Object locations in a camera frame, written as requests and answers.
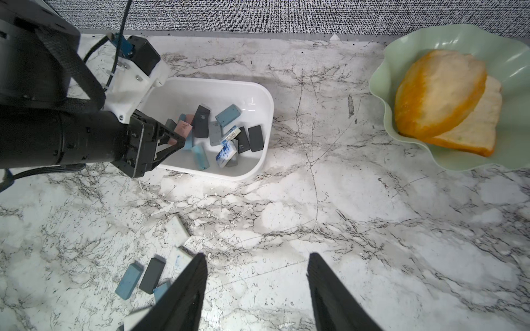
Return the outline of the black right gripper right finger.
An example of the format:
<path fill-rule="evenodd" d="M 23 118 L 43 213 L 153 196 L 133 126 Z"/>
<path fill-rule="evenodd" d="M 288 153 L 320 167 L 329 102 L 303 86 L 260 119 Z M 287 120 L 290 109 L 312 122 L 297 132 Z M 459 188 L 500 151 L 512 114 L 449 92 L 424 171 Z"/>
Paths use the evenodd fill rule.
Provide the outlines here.
<path fill-rule="evenodd" d="M 307 278 L 318 330 L 382 330 L 316 252 L 310 254 Z"/>

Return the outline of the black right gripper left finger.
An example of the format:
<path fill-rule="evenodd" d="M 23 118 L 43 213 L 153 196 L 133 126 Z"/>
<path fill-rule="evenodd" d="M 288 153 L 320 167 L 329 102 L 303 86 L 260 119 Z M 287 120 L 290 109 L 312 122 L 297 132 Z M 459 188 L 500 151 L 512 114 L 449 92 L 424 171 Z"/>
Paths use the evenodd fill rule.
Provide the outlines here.
<path fill-rule="evenodd" d="M 199 253 L 132 330 L 198 330 L 207 278 L 206 257 Z"/>

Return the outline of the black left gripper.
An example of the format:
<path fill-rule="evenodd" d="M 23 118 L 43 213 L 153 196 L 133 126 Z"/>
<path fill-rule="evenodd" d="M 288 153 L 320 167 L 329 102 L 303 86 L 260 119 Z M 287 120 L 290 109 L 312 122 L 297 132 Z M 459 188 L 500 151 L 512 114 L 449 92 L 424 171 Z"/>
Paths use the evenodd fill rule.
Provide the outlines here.
<path fill-rule="evenodd" d="M 112 164 L 131 178 L 143 177 L 185 143 L 183 136 L 136 110 L 128 124 L 124 156 Z"/>

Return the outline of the grey eraser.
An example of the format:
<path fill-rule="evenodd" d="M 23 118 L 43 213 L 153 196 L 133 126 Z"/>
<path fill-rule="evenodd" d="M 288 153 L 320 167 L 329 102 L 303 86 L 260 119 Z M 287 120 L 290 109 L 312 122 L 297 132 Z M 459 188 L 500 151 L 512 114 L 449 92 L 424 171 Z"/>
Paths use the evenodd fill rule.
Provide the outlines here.
<path fill-rule="evenodd" d="M 177 127 L 177 123 L 174 122 L 172 119 L 167 119 L 165 123 L 165 127 L 167 127 L 170 131 L 174 131 Z"/>
<path fill-rule="evenodd" d="M 222 127 L 217 121 L 212 121 L 208 124 L 209 141 L 211 146 L 219 146 L 223 137 Z"/>

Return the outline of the pink eraser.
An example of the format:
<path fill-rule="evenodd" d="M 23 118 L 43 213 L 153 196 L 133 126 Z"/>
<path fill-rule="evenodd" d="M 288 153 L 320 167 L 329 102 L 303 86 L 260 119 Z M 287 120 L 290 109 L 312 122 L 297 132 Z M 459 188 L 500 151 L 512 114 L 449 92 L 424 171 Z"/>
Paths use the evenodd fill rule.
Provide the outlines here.
<path fill-rule="evenodd" d="M 190 135 L 190 133 L 192 133 L 193 131 L 193 127 L 192 125 L 190 125 L 189 123 L 187 123 L 186 121 L 182 121 L 182 120 L 179 120 L 177 122 L 177 125 L 174 129 L 174 133 L 176 133 L 177 135 L 187 139 L 188 136 Z"/>
<path fill-rule="evenodd" d="M 179 116 L 180 121 L 184 121 L 188 124 L 192 124 L 194 120 L 194 114 L 181 114 Z"/>

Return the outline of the teal eraser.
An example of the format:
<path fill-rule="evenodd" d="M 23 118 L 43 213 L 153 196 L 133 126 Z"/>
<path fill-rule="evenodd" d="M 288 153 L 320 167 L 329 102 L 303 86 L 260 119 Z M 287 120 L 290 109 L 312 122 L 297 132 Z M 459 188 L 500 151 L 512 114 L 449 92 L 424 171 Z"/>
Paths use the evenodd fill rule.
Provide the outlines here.
<path fill-rule="evenodd" d="M 215 116 L 216 121 L 221 128 L 226 127 L 231 122 L 235 121 L 241 115 L 241 110 L 234 104 L 224 109 L 221 113 Z"/>
<path fill-rule="evenodd" d="M 123 331 L 131 331 L 149 311 L 150 308 L 144 308 L 125 316 L 123 320 Z"/>
<path fill-rule="evenodd" d="M 138 263 L 131 263 L 121 278 L 115 294 L 123 300 L 128 300 L 143 273 L 143 267 Z"/>
<path fill-rule="evenodd" d="M 186 138 L 186 142 L 183 147 L 183 150 L 191 150 L 193 148 L 193 142 L 194 142 L 194 133 L 193 131 L 191 131 Z"/>
<path fill-rule="evenodd" d="M 159 285 L 157 288 L 153 289 L 153 295 L 154 295 L 156 303 L 158 303 L 161 300 L 161 298 L 164 296 L 164 294 L 170 287 L 171 287 L 171 282 L 166 281 L 162 285 Z"/>
<path fill-rule="evenodd" d="M 210 167 L 208 157 L 201 144 L 193 146 L 191 152 L 193 154 L 195 165 L 199 171 L 204 171 Z"/>

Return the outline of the black eraser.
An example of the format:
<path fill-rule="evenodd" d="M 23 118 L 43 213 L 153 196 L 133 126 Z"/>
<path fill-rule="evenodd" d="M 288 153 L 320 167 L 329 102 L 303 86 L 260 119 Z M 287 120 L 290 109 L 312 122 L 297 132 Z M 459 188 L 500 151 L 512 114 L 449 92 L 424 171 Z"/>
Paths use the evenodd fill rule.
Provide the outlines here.
<path fill-rule="evenodd" d="M 238 153 L 242 154 L 251 150 L 251 145 L 245 127 L 239 127 L 240 133 L 235 137 L 237 140 Z"/>
<path fill-rule="evenodd" d="M 148 267 L 144 273 L 142 281 L 139 285 L 139 289 L 145 293 L 151 295 L 160 280 L 161 274 L 163 273 L 166 262 L 163 259 L 153 257 L 148 264 Z"/>
<path fill-rule="evenodd" d="M 248 138 L 253 153 L 262 151 L 264 149 L 264 140 L 262 127 L 260 125 L 253 126 L 248 129 Z"/>
<path fill-rule="evenodd" d="M 209 116 L 211 111 L 204 106 L 198 106 L 192 121 L 194 136 L 201 139 L 209 137 Z"/>

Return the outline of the blue white eraser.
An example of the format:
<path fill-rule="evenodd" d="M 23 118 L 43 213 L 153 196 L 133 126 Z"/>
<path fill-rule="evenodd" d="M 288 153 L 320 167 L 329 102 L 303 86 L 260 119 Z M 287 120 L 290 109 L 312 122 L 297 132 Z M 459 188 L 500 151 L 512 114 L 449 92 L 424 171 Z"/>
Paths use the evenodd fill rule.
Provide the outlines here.
<path fill-rule="evenodd" d="M 224 134 L 221 142 L 227 142 L 227 141 L 233 140 L 234 138 L 236 138 L 237 135 L 240 134 L 240 132 L 241 130 L 237 126 L 233 126 L 231 129 L 229 129 L 229 131 L 226 134 Z"/>
<path fill-rule="evenodd" d="M 233 167 L 238 164 L 238 141 L 225 140 L 222 142 L 222 150 L 215 157 L 220 168 Z"/>

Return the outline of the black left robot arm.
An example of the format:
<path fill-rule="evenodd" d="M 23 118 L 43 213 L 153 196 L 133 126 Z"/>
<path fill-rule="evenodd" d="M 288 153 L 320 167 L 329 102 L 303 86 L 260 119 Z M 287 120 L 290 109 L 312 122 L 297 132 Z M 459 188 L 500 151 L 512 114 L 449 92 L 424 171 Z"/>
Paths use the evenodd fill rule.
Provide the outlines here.
<path fill-rule="evenodd" d="M 34 175 L 109 162 L 144 176 L 183 149 L 173 121 L 139 110 L 167 67 L 142 37 L 107 34 L 115 47 L 101 83 L 80 57 L 80 32 L 34 1 L 1 3 L 1 189 Z"/>

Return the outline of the teal eraser bottom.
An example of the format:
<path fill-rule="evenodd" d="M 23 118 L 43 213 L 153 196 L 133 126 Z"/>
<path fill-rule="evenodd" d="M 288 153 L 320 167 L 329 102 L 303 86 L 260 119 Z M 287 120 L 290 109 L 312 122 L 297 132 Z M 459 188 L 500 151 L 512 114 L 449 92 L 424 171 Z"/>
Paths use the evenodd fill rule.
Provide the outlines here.
<path fill-rule="evenodd" d="M 150 308 L 144 308 L 125 316 L 123 320 L 123 331 L 131 331 L 149 311 Z"/>

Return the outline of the white storage box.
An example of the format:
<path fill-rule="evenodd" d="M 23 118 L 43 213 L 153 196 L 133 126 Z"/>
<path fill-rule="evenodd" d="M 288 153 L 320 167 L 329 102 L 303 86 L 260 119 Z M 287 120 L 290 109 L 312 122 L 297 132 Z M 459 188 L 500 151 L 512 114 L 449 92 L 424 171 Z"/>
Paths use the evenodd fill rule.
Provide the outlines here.
<path fill-rule="evenodd" d="M 227 108 L 238 108 L 240 116 L 223 127 L 222 133 L 226 134 L 233 126 L 242 128 L 244 133 L 259 126 L 263 149 L 247 150 L 237 156 L 236 165 L 220 168 L 215 157 L 222 146 L 212 146 L 209 138 L 194 138 L 193 144 L 203 147 L 209 168 L 200 170 L 193 151 L 185 149 L 163 161 L 160 168 L 231 181 L 250 179 L 258 174 L 265 163 L 275 110 L 270 92 L 259 84 L 245 81 L 174 77 L 149 92 L 139 110 L 164 124 L 167 119 L 177 121 L 181 114 L 195 114 L 200 106 L 211 111 L 211 123 L 215 123 L 216 116 Z"/>

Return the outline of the bread pieces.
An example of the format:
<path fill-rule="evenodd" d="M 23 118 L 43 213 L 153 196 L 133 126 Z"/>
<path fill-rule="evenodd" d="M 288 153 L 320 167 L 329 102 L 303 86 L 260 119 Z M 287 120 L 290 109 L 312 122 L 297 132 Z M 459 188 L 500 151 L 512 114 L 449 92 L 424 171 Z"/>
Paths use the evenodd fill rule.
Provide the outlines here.
<path fill-rule="evenodd" d="M 471 54 L 431 50 L 408 69 L 394 103 L 397 131 L 443 148 L 489 157 L 502 84 Z"/>

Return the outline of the green scalloped plate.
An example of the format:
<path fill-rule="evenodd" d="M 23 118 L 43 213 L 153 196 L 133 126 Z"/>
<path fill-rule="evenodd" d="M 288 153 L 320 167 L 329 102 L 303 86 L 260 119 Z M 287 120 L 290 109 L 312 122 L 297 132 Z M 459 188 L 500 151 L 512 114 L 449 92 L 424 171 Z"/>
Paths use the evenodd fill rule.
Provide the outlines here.
<path fill-rule="evenodd" d="M 446 170 L 529 166 L 529 44 L 467 24 L 391 42 L 369 89 L 387 133 Z"/>

